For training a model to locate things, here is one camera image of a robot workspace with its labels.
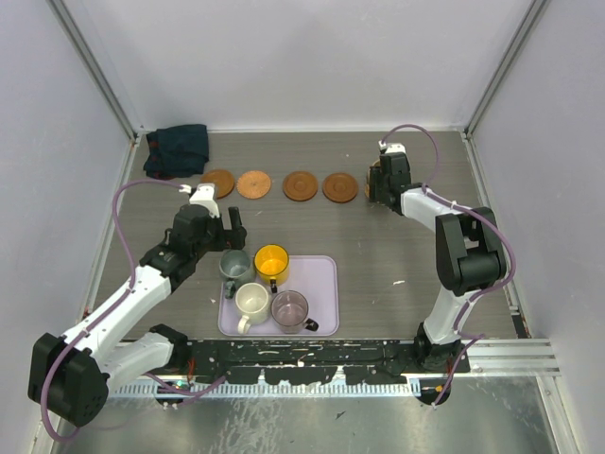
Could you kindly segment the brown wooden coaster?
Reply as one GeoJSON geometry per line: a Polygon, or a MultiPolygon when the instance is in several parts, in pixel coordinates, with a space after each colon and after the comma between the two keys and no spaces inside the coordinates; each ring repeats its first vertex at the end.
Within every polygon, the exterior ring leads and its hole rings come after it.
{"type": "Polygon", "coordinates": [[[292,201],[309,201],[319,189],[317,178],[308,171],[293,171],[283,181],[283,192],[292,201]]]}
{"type": "Polygon", "coordinates": [[[229,196],[235,187],[233,174],[226,169],[213,169],[200,177],[202,183],[212,183],[215,186],[216,197],[223,199],[229,196]]]}
{"type": "Polygon", "coordinates": [[[344,172],[337,172],[327,176],[322,183],[323,195],[335,203],[352,201],[358,193],[356,179],[344,172]]]}

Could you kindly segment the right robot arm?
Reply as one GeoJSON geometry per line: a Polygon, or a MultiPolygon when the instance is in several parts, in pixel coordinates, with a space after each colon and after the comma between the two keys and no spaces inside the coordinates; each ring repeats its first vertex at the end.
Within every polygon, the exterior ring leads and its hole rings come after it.
{"type": "Polygon", "coordinates": [[[435,235],[436,302],[420,323],[413,355],[425,372],[443,371],[462,350],[462,328],[476,300],[507,273],[503,240],[493,211],[469,208],[414,183],[403,151],[380,154],[367,176],[369,201],[421,223],[435,235]]]}

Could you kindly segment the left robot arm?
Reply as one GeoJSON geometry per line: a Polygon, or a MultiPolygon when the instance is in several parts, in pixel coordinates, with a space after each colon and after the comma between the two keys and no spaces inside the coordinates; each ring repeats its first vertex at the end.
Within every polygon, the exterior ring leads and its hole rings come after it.
{"type": "Polygon", "coordinates": [[[240,250],[247,231],[238,208],[231,226],[198,204],[185,204],[164,239],[141,258],[133,276],[82,322],[60,336],[43,334],[33,346],[27,395],[39,403],[43,422],[55,413],[76,428],[93,421],[110,392],[155,369],[177,375],[191,357],[183,333],[157,324],[139,340],[124,336],[196,270],[207,253],[240,250]]]}

